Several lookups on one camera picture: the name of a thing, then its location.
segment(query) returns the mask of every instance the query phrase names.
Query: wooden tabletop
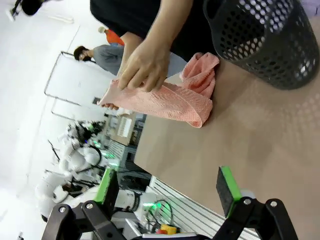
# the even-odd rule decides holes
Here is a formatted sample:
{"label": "wooden tabletop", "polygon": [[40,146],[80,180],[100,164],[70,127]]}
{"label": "wooden tabletop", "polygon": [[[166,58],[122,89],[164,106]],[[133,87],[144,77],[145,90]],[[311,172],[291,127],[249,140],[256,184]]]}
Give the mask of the wooden tabletop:
{"label": "wooden tabletop", "polygon": [[[320,18],[311,24],[320,43]],[[200,129],[148,116],[135,163],[220,214],[217,173],[228,165],[260,202],[284,202],[299,239],[319,239],[320,74],[300,89],[278,90],[221,61],[213,105]]]}

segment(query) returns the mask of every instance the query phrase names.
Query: black mesh basket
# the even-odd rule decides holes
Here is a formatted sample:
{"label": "black mesh basket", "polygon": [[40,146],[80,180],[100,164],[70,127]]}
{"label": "black mesh basket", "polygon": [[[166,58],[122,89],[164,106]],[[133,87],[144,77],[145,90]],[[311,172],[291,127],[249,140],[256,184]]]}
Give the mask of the black mesh basket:
{"label": "black mesh basket", "polygon": [[297,89],[317,74],[319,47],[298,0],[206,0],[217,54],[278,89]]}

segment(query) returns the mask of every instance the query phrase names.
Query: towel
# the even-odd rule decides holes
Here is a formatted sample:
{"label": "towel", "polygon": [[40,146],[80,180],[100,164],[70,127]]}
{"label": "towel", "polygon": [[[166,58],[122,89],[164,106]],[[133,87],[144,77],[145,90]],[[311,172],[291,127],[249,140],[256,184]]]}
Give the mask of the towel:
{"label": "towel", "polygon": [[118,89],[113,80],[99,105],[114,104],[135,112],[189,123],[201,128],[209,117],[215,88],[214,67],[219,59],[211,53],[196,53],[180,74],[179,85],[165,82],[157,92],[139,88]]}

